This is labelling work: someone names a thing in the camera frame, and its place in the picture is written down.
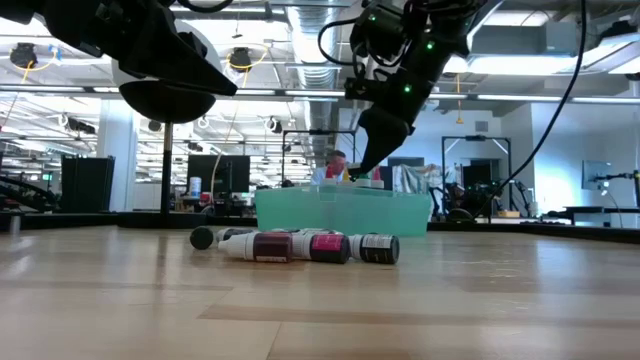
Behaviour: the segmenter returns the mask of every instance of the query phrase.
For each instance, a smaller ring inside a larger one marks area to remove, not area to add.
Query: ceiling duct
[[[318,33],[322,27],[336,21],[339,9],[330,7],[288,7],[287,15],[291,23],[292,46],[297,63],[325,63],[326,59],[318,49]],[[338,32],[328,29],[322,37],[322,46],[331,56],[336,57]],[[335,88],[335,69],[298,68],[298,78],[303,89]],[[331,102],[311,101],[305,103],[305,119],[309,129],[329,129],[331,124]],[[315,157],[324,158],[325,149],[313,146]]]

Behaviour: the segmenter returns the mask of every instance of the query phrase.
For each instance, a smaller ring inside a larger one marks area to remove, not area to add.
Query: pipe
[[[164,152],[162,156],[162,195],[160,198],[160,214],[169,215],[169,195],[171,193],[171,149],[173,147],[173,124],[167,123],[164,128]]]
[[[296,63],[325,63],[326,59],[317,48],[317,37],[322,27],[338,19],[339,10],[319,7],[288,7],[286,13],[291,27],[291,39]],[[325,51],[336,56],[337,29],[328,29],[323,37]],[[334,89],[336,84],[335,68],[298,68],[298,78],[303,89]],[[330,102],[306,102],[305,117],[308,116],[310,129],[329,129],[331,121]],[[316,157],[324,157],[325,149],[314,146]]]

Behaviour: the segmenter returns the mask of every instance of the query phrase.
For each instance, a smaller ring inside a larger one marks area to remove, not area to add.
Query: paint bottle
[[[353,235],[351,256],[364,262],[395,264],[400,256],[400,241],[393,235]]]
[[[294,234],[294,257],[335,264],[344,264],[351,256],[349,238],[342,234]]]
[[[213,244],[213,231],[208,226],[198,226],[189,236],[191,246],[198,250],[206,250]]]
[[[336,180],[333,178],[333,169],[331,166],[327,166],[327,172],[322,180],[322,185],[336,185]]]
[[[252,232],[222,241],[218,250],[239,259],[288,263],[293,258],[293,241],[289,233]]]
[[[255,232],[255,230],[251,229],[239,229],[239,228],[226,228],[218,231],[216,233],[216,242],[227,241],[234,235],[242,235]]]
[[[380,166],[376,166],[375,170],[373,170],[371,187],[374,189],[384,189],[384,181],[382,180],[382,176],[380,176]]]

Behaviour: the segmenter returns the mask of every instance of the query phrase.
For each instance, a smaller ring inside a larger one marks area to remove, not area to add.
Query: fluorescent light
[[[83,92],[81,86],[2,85],[0,90],[24,92]]]
[[[326,64],[326,63],[285,63],[284,67],[286,69],[324,69],[324,70],[340,70],[342,69],[341,65],[335,64]]]
[[[488,75],[552,75],[571,66],[573,59],[557,56],[480,56],[469,72]]]
[[[443,72],[463,74],[463,73],[466,73],[468,70],[469,70],[469,65],[467,64],[467,60],[454,55],[451,57],[451,59],[449,59],[447,64],[444,66]]]
[[[574,97],[571,99],[571,102],[581,104],[640,105],[640,98]]]
[[[636,73],[640,73],[640,56],[627,62],[622,66],[619,66],[609,71],[609,74],[636,74]]]
[[[439,94],[433,93],[429,96],[429,100],[465,100],[466,94]]]
[[[478,95],[478,100],[557,102],[562,100],[562,98],[560,96],[536,95]]]
[[[117,92],[120,92],[120,90],[118,90],[118,88],[115,87],[115,86],[111,86],[111,87],[94,87],[93,91],[100,92],[100,93],[117,93]]]
[[[287,90],[286,95],[289,96],[324,96],[324,97],[342,97],[344,91],[338,90]]]
[[[258,90],[258,89],[238,89],[236,95],[275,95],[274,90]]]

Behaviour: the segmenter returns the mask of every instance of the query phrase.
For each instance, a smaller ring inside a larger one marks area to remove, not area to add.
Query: desk
[[[116,227],[0,235],[4,358],[640,354],[637,245],[436,232],[402,238],[396,266],[271,264],[192,250],[188,236]]]
[[[611,214],[640,214],[640,208],[613,208],[604,206],[566,206],[571,225],[577,221],[601,222],[604,227],[611,227]]]

